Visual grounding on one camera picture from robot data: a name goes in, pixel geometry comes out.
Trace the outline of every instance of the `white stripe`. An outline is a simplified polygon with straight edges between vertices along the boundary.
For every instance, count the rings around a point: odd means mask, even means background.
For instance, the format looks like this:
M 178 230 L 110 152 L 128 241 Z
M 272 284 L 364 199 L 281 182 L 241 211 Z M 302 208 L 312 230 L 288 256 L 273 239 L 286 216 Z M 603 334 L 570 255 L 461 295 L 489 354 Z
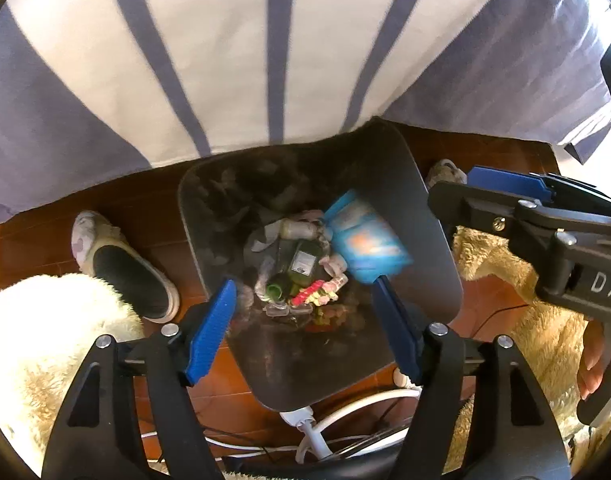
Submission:
M 23 33 L 93 114 L 153 166 L 197 158 L 115 0 L 8 0 Z
M 294 0 L 285 85 L 285 140 L 340 129 L 392 0 Z
M 215 153 L 268 143 L 266 0 L 147 0 Z
M 356 126 L 383 113 L 403 94 L 487 1 L 418 0 L 367 91 Z

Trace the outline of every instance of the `striped fabric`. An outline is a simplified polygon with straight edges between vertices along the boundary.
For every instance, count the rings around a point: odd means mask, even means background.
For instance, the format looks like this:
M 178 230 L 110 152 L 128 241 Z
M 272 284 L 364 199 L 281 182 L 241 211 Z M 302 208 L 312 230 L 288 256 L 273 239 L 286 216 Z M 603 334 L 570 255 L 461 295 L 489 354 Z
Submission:
M 609 102 L 588 0 L 8 0 L 0 222 L 374 115 L 559 142 Z

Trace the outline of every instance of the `human hand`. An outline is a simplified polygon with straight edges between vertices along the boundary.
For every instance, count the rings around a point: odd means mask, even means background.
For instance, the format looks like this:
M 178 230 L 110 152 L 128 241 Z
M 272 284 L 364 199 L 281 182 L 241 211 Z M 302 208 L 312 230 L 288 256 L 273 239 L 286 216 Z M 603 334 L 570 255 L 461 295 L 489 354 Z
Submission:
M 601 385 L 606 366 L 601 359 L 604 345 L 603 323 L 591 320 L 583 333 L 583 353 L 577 374 L 579 393 L 584 400 Z

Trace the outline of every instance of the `handle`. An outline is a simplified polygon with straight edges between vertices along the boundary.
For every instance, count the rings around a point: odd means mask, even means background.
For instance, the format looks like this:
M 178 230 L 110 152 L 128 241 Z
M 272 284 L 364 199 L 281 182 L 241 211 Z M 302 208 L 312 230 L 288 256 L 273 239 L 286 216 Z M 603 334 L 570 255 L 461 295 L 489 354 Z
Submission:
M 607 366 L 603 374 L 603 380 L 599 388 L 588 396 L 586 400 L 580 400 L 577 405 L 577 416 L 587 426 L 599 427 L 611 413 L 611 325 L 604 323 L 603 336 L 605 340 L 602 365 Z

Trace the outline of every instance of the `wooden floor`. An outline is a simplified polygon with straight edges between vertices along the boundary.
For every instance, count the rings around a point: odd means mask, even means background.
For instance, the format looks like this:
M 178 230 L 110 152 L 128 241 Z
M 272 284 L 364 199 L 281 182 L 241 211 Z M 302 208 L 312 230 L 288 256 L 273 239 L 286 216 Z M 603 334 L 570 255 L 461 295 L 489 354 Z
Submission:
M 452 159 L 466 172 L 476 164 L 522 172 L 557 171 L 550 148 L 539 142 L 443 134 L 406 126 L 401 129 L 422 174 L 441 158 Z M 35 274 L 77 272 L 70 252 L 70 229 L 80 210 L 93 209 L 121 227 L 130 244 L 176 284 L 182 316 L 188 306 L 204 299 L 175 196 L 178 181 L 190 165 L 181 163 L 126 176 L 19 214 L 0 225 L 0 290 Z M 511 287 L 494 277 L 464 283 L 464 289 L 464 306 L 452 323 L 461 335 L 472 335 L 492 312 L 523 303 Z M 477 337 L 490 339 L 504 332 L 520 315 L 521 309 L 499 313 Z M 146 328 L 154 329 L 153 324 Z M 318 403 L 314 406 L 315 416 L 320 419 L 348 400 L 391 388 L 392 371 L 393 367 L 388 367 Z M 468 384 L 466 390 L 471 390 L 471 386 Z M 142 430 L 151 431 L 152 414 L 143 381 L 137 382 L 136 394 Z M 278 413 L 256 402 L 225 344 L 219 349 L 209 375 L 190 390 L 190 395 L 196 415 L 204 425 L 242 436 L 220 435 L 221 440 L 250 445 L 251 439 L 265 446 L 300 441 L 301 434 L 283 423 Z M 384 402 L 355 413 L 330 428 L 327 434 L 333 437 L 370 433 L 387 407 Z M 400 402 L 385 422 L 401 420 L 413 408 L 412 401 Z M 156 437 L 146 439 L 145 447 L 150 458 L 159 458 Z M 228 454 L 221 448 L 214 452 Z

